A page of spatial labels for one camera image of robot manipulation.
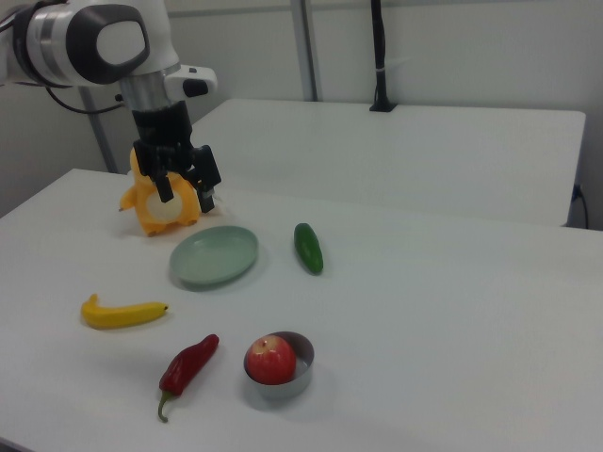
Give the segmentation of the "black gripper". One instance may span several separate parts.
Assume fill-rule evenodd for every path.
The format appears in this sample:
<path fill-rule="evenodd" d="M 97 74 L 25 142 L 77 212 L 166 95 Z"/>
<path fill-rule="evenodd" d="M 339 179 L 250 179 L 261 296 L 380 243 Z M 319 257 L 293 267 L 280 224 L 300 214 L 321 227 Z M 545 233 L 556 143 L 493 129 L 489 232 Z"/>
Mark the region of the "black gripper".
<path fill-rule="evenodd" d="M 173 199 L 168 171 L 176 172 L 194 187 L 202 213 L 214 207 L 215 186 L 220 172 L 208 145 L 194 148 L 187 105 L 176 102 L 153 111 L 133 111 L 139 139 L 134 143 L 140 173 L 151 178 L 163 203 Z"/>

